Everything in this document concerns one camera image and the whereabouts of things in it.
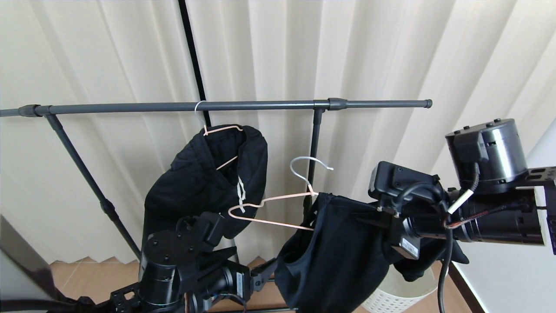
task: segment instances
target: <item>white curtain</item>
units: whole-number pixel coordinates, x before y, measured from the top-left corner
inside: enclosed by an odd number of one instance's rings
[[[326,112],[315,190],[357,200],[377,162],[457,187],[444,134],[517,121],[528,153],[556,118],[554,1],[188,0],[208,101],[432,99],[431,109]],[[196,101],[175,1],[0,2],[2,108]],[[266,195],[304,190],[288,169],[308,155],[312,111],[211,112],[269,144]],[[193,113],[60,116],[136,242],[143,201],[198,132]],[[2,214],[49,261],[134,258],[43,119],[2,118]],[[306,171],[306,164],[298,164]],[[258,218],[299,223],[302,199]],[[290,229],[254,224],[240,260],[271,258]]]

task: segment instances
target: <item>clothing rack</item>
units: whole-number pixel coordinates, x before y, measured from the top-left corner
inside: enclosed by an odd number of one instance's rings
[[[27,118],[44,117],[58,135],[60,141],[70,154],[73,162],[87,181],[87,184],[100,201],[101,209],[114,223],[122,237],[137,258],[141,259],[141,251],[131,238],[126,227],[121,222],[114,205],[104,196],[95,179],[87,169],[77,150],[73,146],[62,123],[59,114],[86,114],[86,113],[127,113],[127,112],[183,112],[194,111],[196,102],[158,102],[158,103],[125,103],[125,104],[83,104],[83,105],[25,105],[17,109],[0,110],[0,118],[9,116],[22,116]],[[327,100],[301,100],[301,101],[215,101],[203,102],[202,111],[244,111],[244,110],[313,110],[313,128],[311,136],[310,156],[316,158],[319,144],[320,125],[322,115],[326,110],[338,111],[344,109],[379,109],[392,107],[424,107],[430,108],[431,100],[358,100],[348,101],[339,98]],[[309,162],[307,179],[313,183],[315,175],[315,161]],[[303,202],[304,214],[310,209],[311,197],[306,197]],[[289,308],[275,308],[264,310],[248,310],[247,312],[278,312]]]

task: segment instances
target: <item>white plastic basket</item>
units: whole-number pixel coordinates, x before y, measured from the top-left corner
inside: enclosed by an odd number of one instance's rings
[[[371,313],[401,313],[434,292],[436,285],[430,268],[416,281],[406,282],[394,266],[390,266],[382,283],[361,306]]]

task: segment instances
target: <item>baseboard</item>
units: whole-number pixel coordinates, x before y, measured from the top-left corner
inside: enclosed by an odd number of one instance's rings
[[[450,274],[450,278],[454,281],[454,284],[459,290],[459,293],[462,295],[463,299],[469,306],[469,309],[472,313],[486,313],[486,311],[481,306],[477,297],[459,272],[458,268],[453,264],[450,263],[450,268],[448,273]]]

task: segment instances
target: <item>white hanger hook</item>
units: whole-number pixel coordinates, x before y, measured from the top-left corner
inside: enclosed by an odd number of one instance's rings
[[[197,104],[195,105],[195,108],[193,109],[193,114],[195,114],[195,117],[201,122],[201,125],[206,127],[205,121],[197,115],[197,107],[199,106],[199,104],[201,104],[201,102],[206,102],[206,101],[201,100],[201,101],[197,102]]]
[[[330,167],[330,166],[324,164],[321,160],[319,160],[319,159],[317,159],[317,158],[313,158],[312,156],[298,156],[297,158],[293,158],[293,159],[291,160],[291,162],[290,162],[290,171],[291,171],[295,176],[297,176],[297,177],[303,179],[303,180],[307,183],[307,185],[309,185],[309,186],[311,186],[311,183],[309,183],[309,181],[307,180],[307,178],[305,178],[304,176],[301,176],[299,173],[297,173],[297,172],[294,170],[294,163],[295,163],[296,161],[298,161],[298,160],[313,160],[313,161],[319,162],[320,165],[322,165],[322,166],[323,166],[325,169],[327,169],[327,170],[334,170],[334,168],[332,168],[332,167]]]

